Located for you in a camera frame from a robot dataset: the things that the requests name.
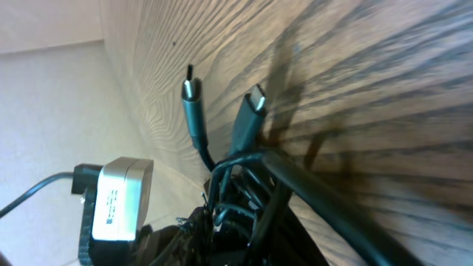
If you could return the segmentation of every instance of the white power adapter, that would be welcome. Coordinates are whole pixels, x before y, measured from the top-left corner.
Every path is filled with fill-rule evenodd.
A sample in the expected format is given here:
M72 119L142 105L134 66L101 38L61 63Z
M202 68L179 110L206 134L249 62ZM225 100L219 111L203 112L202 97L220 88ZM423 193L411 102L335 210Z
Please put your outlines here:
M152 160L128 157L102 168L92 225L95 240L135 240L148 212L152 173Z

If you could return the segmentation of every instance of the wood grain surface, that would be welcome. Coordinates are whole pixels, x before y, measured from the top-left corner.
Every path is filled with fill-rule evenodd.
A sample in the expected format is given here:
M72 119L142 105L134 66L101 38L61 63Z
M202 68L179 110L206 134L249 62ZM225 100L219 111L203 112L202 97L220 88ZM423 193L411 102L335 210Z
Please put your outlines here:
M189 182L208 177L180 102L193 63L214 158L260 83L270 100L262 142L426 265L473 265L473 1L101 0L101 11L143 136ZM299 198L291 205L330 264L363 264Z

